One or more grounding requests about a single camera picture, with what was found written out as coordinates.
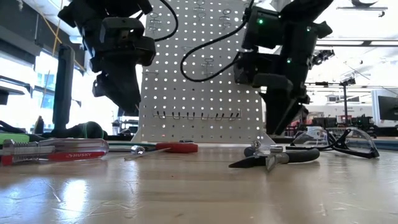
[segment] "green object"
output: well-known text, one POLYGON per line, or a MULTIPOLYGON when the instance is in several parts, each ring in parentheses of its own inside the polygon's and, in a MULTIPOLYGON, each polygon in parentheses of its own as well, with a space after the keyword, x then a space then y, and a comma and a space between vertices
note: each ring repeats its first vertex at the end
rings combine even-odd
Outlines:
POLYGON ((7 139, 12 139, 15 142, 29 142, 29 136, 27 134, 10 134, 10 133, 0 134, 0 144, 2 144, 4 140, 7 139))

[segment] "wooden table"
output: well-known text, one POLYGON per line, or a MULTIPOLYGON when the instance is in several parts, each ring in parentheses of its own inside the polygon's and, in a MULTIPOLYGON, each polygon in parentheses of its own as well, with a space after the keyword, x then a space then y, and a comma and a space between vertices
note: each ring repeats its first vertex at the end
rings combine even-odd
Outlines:
POLYGON ((0 167, 0 223, 398 223, 398 154, 229 169, 243 150, 0 167))

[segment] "window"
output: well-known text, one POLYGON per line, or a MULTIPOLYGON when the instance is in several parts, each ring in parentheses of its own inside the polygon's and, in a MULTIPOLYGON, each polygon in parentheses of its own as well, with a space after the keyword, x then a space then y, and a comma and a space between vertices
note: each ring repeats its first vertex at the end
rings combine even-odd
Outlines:
MULTIPOLYGON (((344 96, 328 96, 328 102, 344 102, 344 96)), ((359 102, 359 96, 347 96, 347 102, 359 102)))

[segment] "white pegboard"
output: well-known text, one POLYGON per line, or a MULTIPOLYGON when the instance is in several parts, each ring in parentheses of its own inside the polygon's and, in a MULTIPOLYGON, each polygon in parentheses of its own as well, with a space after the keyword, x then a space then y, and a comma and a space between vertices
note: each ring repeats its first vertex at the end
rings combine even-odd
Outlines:
MULTIPOLYGON (((237 28, 247 2, 168 2, 178 14, 180 26, 171 39, 156 43, 157 56, 144 68, 141 140, 247 143, 261 138, 261 97, 257 89, 235 84, 232 68, 205 83, 190 82, 179 70, 181 58, 192 47, 237 28)), ((146 36, 163 37, 173 30, 174 19, 160 1, 152 3, 154 14, 147 17, 146 36)), ((230 63, 241 50, 243 34, 241 30, 195 52, 187 59, 187 75, 205 78, 230 63)))

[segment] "black equipment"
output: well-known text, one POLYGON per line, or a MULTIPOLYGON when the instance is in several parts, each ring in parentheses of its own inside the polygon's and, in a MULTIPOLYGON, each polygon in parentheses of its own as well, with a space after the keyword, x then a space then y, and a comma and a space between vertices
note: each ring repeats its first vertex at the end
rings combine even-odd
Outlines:
POLYGON ((380 119, 398 121, 398 98, 378 96, 380 119))
POLYGON ((256 6, 245 11, 249 19, 242 48, 252 52, 238 52, 234 77, 236 83, 267 87, 266 93, 260 93, 267 107, 267 134, 282 134, 302 104, 310 102, 304 83, 313 66, 315 45, 318 38, 332 33, 326 22, 313 21, 332 2, 293 1, 281 12, 256 6), (258 47, 278 45, 280 55, 258 53, 258 47))
POLYGON ((313 118, 312 126, 321 126, 323 129, 337 127, 336 118, 313 118))
POLYGON ((107 96, 126 114, 136 113, 141 102, 136 65, 149 66, 156 55, 155 40, 131 15, 148 14, 148 0, 73 0, 58 14, 77 27, 92 56, 91 69, 101 72, 93 84, 94 96, 107 96))
POLYGON ((75 52, 73 49, 67 45, 60 44, 52 113, 52 122, 56 130, 66 129, 69 123, 74 61, 75 52))

